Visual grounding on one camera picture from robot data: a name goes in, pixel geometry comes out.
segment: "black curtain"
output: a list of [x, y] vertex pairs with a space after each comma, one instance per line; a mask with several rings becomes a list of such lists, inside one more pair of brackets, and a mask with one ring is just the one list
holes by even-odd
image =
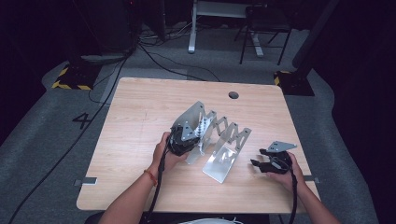
[[396, 211], [395, 10], [394, 1], [341, 0], [314, 46], [314, 68], [334, 91], [334, 122], [380, 223]]

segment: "wooden table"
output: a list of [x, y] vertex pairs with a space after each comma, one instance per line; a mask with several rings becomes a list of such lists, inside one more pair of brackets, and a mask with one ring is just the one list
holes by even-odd
[[[229, 97], [230, 91], [239, 94]], [[278, 86], [124, 77], [120, 80], [86, 176], [95, 185], [83, 185], [77, 206], [105, 210], [146, 169], [163, 132], [197, 101], [205, 112], [252, 130], [224, 183], [202, 172], [219, 140], [214, 130], [211, 146], [195, 164], [179, 163], [163, 176], [154, 211], [199, 213], [290, 213], [292, 197], [268, 179], [250, 159], [275, 140], [293, 143], [304, 175], [311, 175], [284, 96]], [[317, 195], [314, 182], [308, 182]], [[146, 209], [149, 209], [153, 188]], [[299, 204], [298, 212], [304, 208]]]

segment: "black chair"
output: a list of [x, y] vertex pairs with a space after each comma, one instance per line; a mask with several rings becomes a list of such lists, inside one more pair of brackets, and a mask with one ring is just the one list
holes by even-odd
[[282, 9], [274, 5], [269, 5], [265, 2], [260, 2], [252, 3], [250, 7], [246, 7], [245, 13], [245, 25], [239, 29], [234, 39], [235, 41], [238, 38], [239, 34], [242, 32], [243, 28], [246, 27], [244, 45], [242, 47], [241, 59], [239, 63], [242, 63], [244, 59], [245, 47], [261, 47], [255, 45], [247, 45], [247, 39], [249, 34], [273, 34], [272, 38], [267, 43], [270, 44], [279, 33], [285, 33], [287, 34], [287, 36], [283, 47], [266, 46], [267, 48], [282, 48], [279, 60], [277, 62], [277, 65], [280, 65], [283, 53], [285, 52], [285, 48], [288, 45], [292, 29]]

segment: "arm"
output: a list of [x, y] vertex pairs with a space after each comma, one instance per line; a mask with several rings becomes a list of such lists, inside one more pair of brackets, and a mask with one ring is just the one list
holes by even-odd
[[[292, 161], [293, 172], [296, 175], [298, 181], [297, 195], [300, 201], [303, 203], [312, 223], [341, 223], [305, 184], [303, 172], [298, 165], [296, 158], [292, 153], [289, 153], [289, 155]], [[290, 172], [287, 172], [284, 175], [267, 173], [267, 176], [281, 183], [283, 187], [292, 192]]]
[[[163, 134], [161, 142], [155, 147], [153, 160], [148, 168], [156, 179], [158, 178], [158, 166], [169, 134]], [[178, 157], [172, 153], [167, 153], [165, 171], [171, 170], [179, 161], [186, 160], [186, 157], [186, 154]], [[152, 187], [153, 181], [149, 174], [142, 171], [142, 175], [107, 208], [99, 223], [139, 223]]]

